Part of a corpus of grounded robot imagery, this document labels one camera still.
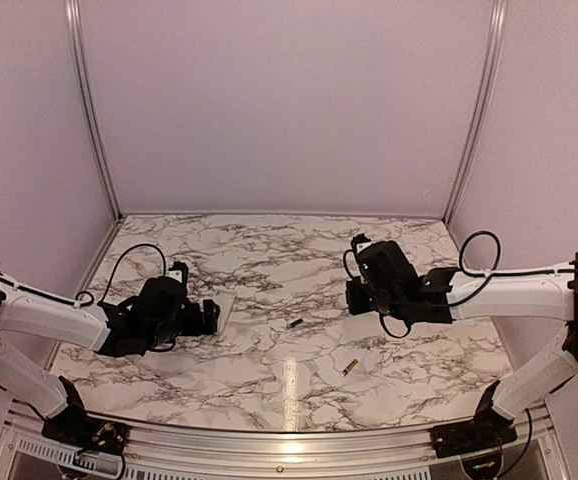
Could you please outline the white remote control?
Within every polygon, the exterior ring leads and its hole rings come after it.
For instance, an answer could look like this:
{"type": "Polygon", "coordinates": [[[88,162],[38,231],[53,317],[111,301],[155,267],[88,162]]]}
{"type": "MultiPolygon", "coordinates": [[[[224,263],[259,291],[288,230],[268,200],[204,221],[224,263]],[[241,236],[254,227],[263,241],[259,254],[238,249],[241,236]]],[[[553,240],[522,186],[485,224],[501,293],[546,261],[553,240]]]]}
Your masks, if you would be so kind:
{"type": "Polygon", "coordinates": [[[217,331],[215,337],[220,340],[225,332],[229,317],[233,311],[237,294],[232,290],[219,289],[214,297],[214,302],[220,309],[217,320],[217,331]]]}

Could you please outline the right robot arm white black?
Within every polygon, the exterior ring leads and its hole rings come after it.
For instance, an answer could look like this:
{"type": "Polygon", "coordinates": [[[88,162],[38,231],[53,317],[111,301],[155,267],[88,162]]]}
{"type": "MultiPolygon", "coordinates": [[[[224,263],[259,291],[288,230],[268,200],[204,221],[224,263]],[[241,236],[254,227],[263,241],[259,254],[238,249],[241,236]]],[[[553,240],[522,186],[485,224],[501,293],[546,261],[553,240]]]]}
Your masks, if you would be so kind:
{"type": "Polygon", "coordinates": [[[420,275],[394,241],[360,234],[343,254],[358,274],[346,283],[350,314],[377,313],[407,329],[479,317],[546,318],[562,322],[554,340],[513,374],[489,386],[464,430],[484,448],[533,402],[578,375],[578,253],[570,262],[534,269],[469,270],[463,264],[420,275]]]}

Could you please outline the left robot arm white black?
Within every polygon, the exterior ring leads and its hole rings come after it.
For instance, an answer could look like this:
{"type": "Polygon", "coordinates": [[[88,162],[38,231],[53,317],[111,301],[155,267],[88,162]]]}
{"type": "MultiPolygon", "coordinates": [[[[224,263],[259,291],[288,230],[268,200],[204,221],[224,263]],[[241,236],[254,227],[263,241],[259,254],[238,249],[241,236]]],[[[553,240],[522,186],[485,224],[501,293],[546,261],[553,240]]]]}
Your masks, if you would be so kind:
{"type": "Polygon", "coordinates": [[[229,290],[200,303],[191,301],[187,274],[187,266],[177,262],[148,279],[138,295],[114,305],[57,296],[0,272],[0,388],[29,404],[46,429],[75,445],[88,444],[98,424],[75,386],[43,370],[8,344],[3,333],[54,339],[113,358],[161,353],[180,337],[220,332],[235,303],[229,290]]]}

